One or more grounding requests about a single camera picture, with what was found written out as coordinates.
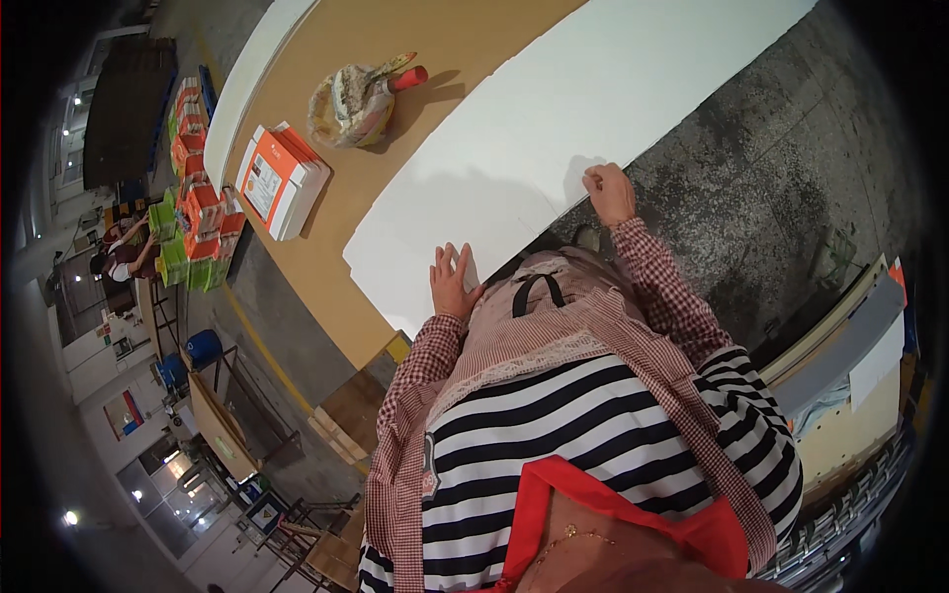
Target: blue barrel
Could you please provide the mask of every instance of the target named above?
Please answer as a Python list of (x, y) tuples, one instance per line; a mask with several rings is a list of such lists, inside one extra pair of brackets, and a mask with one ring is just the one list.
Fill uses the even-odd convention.
[(191, 356), (191, 367), (197, 371), (216, 359), (224, 352), (221, 339), (213, 329), (205, 329), (188, 338), (188, 355)]
[(185, 367), (181, 355), (177, 352), (172, 352), (156, 366), (165, 387), (181, 387), (188, 382), (188, 369)]

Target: striped shirt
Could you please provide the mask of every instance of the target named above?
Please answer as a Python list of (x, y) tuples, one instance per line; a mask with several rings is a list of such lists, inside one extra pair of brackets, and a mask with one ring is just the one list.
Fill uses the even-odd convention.
[[(746, 350), (718, 350), (694, 379), (721, 420), (718, 445), (784, 539), (800, 509), (801, 462), (777, 403)], [(426, 435), (433, 480), (422, 501), (426, 590), (496, 581), (523, 464), (559, 454), (643, 510), (680, 520), (712, 503), (695, 457), (652, 394), (614, 355), (472, 392)], [(393, 565), (363, 543), (361, 591), (392, 591)]]

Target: concrete floor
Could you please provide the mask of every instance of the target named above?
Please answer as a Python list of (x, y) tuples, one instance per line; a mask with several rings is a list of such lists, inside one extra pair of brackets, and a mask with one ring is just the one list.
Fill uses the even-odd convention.
[[(181, 75), (212, 64), (220, 89), (269, 0), (164, 0), (153, 35), (177, 38)], [(754, 348), (768, 322), (785, 321), (815, 290), (808, 277), (824, 226), (845, 229), (858, 268), (882, 251), (907, 253), (916, 236), (921, 175), (899, 111), (871, 57), (829, 0), (723, 85), (627, 173), (649, 228), (707, 298), (735, 340)], [(152, 183), (160, 194), (175, 179), (160, 154)], [(580, 223), (596, 226), (588, 202), (555, 223), (548, 237), (566, 242)], [(310, 406), (356, 369), (293, 293), (247, 228), (229, 285), (272, 359)], [(238, 344), (239, 372), (259, 385), (264, 407), (299, 444), (274, 459), (268, 475), (286, 497), (341, 500), (363, 476), (306, 424), (307, 415), (251, 337), (223, 289), (188, 293), (183, 335), (212, 327), (225, 347)], [(373, 364), (383, 384), (391, 360)], [(251, 445), (273, 444), (242, 396), (229, 402)]]

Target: worker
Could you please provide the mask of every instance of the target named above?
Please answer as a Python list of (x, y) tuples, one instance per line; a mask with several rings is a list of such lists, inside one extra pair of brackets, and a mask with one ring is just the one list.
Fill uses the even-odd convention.
[(679, 278), (615, 164), (583, 183), (618, 254), (535, 253), (466, 290), (436, 248), (435, 315), (382, 404), (367, 591), (769, 591), (801, 462), (745, 348)]
[(147, 223), (148, 218), (142, 218), (115, 243), (102, 244), (99, 252), (89, 259), (89, 271), (93, 275), (99, 275), (105, 271), (116, 282), (154, 276), (156, 274), (155, 258), (161, 254), (160, 246), (155, 245), (155, 236), (149, 234), (143, 244), (128, 244), (132, 236)]

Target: lace trim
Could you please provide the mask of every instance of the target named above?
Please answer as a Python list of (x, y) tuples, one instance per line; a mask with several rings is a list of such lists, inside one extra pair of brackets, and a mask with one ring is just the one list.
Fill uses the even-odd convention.
[(570, 263), (567, 261), (566, 257), (556, 256), (552, 257), (549, 260), (543, 262), (537, 262), (532, 266), (527, 266), (526, 268), (518, 268), (514, 275), (511, 277), (511, 282), (517, 282), (532, 276), (534, 274), (553, 274), (561, 269), (566, 269), (570, 266)]
[(568, 361), (579, 361), (608, 353), (609, 349), (602, 342), (584, 330), (581, 333), (545, 344), (520, 358), (504, 361), (486, 368), (469, 379), (453, 385), (447, 392), (440, 394), (425, 419), (425, 429), (428, 430), (433, 422), (465, 396), (485, 385), (513, 379), (534, 371), (555, 368)]

